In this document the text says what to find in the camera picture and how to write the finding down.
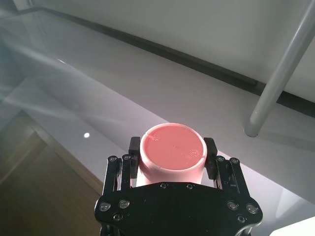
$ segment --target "white cylinder rim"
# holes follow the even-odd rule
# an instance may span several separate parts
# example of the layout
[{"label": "white cylinder rim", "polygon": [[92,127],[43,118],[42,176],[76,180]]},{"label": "white cylinder rim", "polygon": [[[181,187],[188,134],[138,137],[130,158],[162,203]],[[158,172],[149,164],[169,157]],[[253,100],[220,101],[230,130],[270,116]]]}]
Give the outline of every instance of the white cylinder rim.
[{"label": "white cylinder rim", "polygon": [[[163,168],[161,166],[158,166],[156,163],[154,163],[152,160],[150,160],[147,157],[146,152],[144,150],[144,142],[151,132],[153,132],[154,130],[159,129],[161,127],[174,126],[174,125],[177,127],[180,126],[180,127],[183,127],[183,128],[186,128],[186,129],[189,129],[190,131],[192,131],[199,138],[199,140],[201,141],[201,144],[202,144],[203,151],[202,151],[202,156],[201,156],[200,160],[196,164],[194,164],[193,166],[191,166],[187,169],[171,170],[171,169],[166,169],[166,168]],[[141,160],[142,160],[142,162],[146,168],[152,168],[155,170],[159,170],[160,172],[164,172],[164,173],[182,174],[185,172],[189,172],[190,170],[193,170],[195,168],[198,168],[200,165],[204,165],[205,160],[207,158],[207,145],[206,145],[205,141],[203,140],[203,138],[201,137],[201,135],[198,134],[194,129],[192,129],[186,125],[179,124],[179,123],[163,123],[163,124],[158,124],[156,126],[153,126],[142,136],[141,141],[140,141],[140,155],[141,155]]]}]

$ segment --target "pink cylinder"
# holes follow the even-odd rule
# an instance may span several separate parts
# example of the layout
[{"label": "pink cylinder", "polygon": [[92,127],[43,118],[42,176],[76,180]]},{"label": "pink cylinder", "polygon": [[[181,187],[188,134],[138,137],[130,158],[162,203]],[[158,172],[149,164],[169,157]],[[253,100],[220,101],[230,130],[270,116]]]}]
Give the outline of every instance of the pink cylinder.
[{"label": "pink cylinder", "polygon": [[207,146],[188,126],[165,123],[143,135],[140,155],[137,186],[163,181],[200,184]]}]

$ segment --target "cylindrical object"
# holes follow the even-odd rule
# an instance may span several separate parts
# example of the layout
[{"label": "cylindrical object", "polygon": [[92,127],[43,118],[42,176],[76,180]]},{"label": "cylindrical object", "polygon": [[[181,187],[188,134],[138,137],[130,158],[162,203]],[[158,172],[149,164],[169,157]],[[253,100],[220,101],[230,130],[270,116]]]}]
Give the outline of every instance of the cylindrical object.
[{"label": "cylindrical object", "polygon": [[151,183],[201,183],[207,146],[193,129],[165,123],[149,129],[141,139],[137,186]]},{"label": "cylindrical object", "polygon": [[260,96],[249,123],[245,127],[244,131],[248,136],[257,136],[314,35],[315,0],[311,0],[299,23],[299,27]]}]

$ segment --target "dark trim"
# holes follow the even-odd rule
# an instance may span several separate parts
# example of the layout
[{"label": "dark trim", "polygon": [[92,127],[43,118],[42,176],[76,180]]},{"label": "dark trim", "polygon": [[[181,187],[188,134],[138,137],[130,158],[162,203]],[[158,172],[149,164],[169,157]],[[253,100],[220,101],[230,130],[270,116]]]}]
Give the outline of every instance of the dark trim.
[{"label": "dark trim", "polygon": [[40,9],[37,8],[37,7],[32,7],[32,8],[20,10],[20,11],[17,12],[17,14],[18,14],[19,16],[21,16],[21,15],[25,15],[25,14],[28,14],[28,13],[31,13],[31,12],[38,11],[38,10],[40,10]]},{"label": "dark trim", "polygon": [[[215,79],[221,80],[253,94],[260,96],[266,86],[265,83],[259,82],[250,77],[241,75],[208,61],[193,57],[186,53],[177,51],[169,47],[165,47],[163,45],[137,37],[135,35],[112,29],[110,27],[103,26],[101,24],[94,23],[88,20],[84,20],[76,16],[71,16],[69,14],[54,11],[45,7],[41,7],[39,9],[70,20],[92,30],[98,31],[125,43],[131,44],[168,60],[174,61],[178,64],[184,65],[188,68],[199,71],[203,74],[209,75]],[[277,103],[315,118],[315,103],[301,97],[283,91],[279,99],[277,100]]]}]

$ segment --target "black metal plate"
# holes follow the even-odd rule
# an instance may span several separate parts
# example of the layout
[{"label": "black metal plate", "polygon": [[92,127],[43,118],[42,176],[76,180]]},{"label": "black metal plate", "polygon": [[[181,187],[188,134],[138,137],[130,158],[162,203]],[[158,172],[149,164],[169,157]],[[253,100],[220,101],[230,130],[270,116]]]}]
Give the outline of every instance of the black metal plate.
[{"label": "black metal plate", "polygon": [[[247,204],[258,203],[243,194],[226,194],[221,189],[187,183],[165,182],[115,191],[101,196],[95,206],[95,217],[100,223],[120,229],[125,236],[235,236],[244,228],[260,224],[262,212],[251,214]],[[120,209],[120,200],[130,201],[129,207]],[[238,210],[230,210],[228,201],[238,204]],[[99,211],[99,204],[108,202],[108,211]],[[123,218],[114,221],[120,213]],[[237,220],[246,218],[245,223]]]}]

